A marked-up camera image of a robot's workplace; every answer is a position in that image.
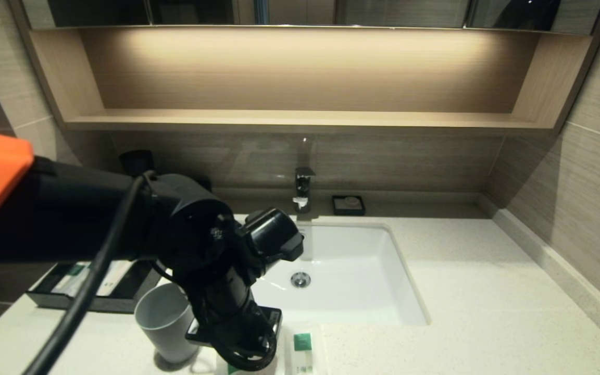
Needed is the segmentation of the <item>white sachet green label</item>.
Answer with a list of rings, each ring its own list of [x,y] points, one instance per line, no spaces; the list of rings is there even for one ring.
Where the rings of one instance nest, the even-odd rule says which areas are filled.
[[[323,327],[293,323],[283,328],[285,375],[329,375]]]
[[[266,368],[255,372],[248,372],[229,365],[223,358],[217,356],[214,375],[277,375],[278,362],[279,357],[276,356]]]

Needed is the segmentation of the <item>grey plastic cup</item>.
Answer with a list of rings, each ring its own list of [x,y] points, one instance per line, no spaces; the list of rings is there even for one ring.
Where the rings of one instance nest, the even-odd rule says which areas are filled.
[[[134,316],[136,324],[167,363],[185,363],[197,354],[198,346],[185,338],[194,315],[178,285],[164,283],[148,291],[138,301]]]

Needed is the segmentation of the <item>dental kit packet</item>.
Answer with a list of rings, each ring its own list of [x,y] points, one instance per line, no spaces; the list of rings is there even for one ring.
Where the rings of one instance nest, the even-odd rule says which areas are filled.
[[[76,297],[86,276],[90,273],[90,266],[90,262],[77,262],[73,264],[53,287],[52,294]]]
[[[133,266],[133,261],[116,260],[109,264],[109,268],[103,278],[100,287],[97,290],[97,296],[109,297],[118,287],[118,284],[123,280]]]

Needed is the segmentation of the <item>white ceramic sink basin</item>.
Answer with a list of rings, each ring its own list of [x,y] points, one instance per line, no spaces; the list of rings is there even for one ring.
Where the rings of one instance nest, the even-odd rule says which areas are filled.
[[[260,306],[285,323],[426,326],[429,323],[397,244],[386,228],[300,226],[304,253],[281,261],[253,285]],[[304,271],[310,286],[294,288]]]

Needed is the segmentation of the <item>chrome faucet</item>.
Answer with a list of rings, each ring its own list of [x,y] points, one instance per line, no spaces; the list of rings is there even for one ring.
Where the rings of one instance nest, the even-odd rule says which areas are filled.
[[[295,169],[295,197],[292,200],[298,214],[310,212],[310,180],[315,176],[309,167]]]

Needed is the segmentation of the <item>black soap dish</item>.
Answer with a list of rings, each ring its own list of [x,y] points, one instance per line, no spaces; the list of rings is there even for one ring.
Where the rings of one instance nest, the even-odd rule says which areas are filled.
[[[361,205],[359,207],[348,207],[344,204],[344,197],[357,196],[360,198]],[[332,196],[333,213],[336,216],[364,216],[366,208],[362,197],[359,195],[333,195]]]

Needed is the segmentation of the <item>black cup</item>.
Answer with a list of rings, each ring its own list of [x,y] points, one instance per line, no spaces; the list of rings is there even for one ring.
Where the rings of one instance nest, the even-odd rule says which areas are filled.
[[[121,153],[119,161],[124,173],[128,176],[136,177],[147,171],[154,171],[156,169],[153,153],[147,149],[137,149]]]

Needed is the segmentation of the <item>mirror cabinet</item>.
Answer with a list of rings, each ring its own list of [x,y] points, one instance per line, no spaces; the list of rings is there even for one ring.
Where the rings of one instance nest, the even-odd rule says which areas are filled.
[[[306,26],[590,35],[600,0],[20,0],[32,29]]]

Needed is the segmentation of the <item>wooden wall shelf niche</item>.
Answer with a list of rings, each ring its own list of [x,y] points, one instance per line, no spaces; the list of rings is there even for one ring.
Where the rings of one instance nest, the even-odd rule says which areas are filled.
[[[67,130],[555,135],[600,35],[22,26]]]

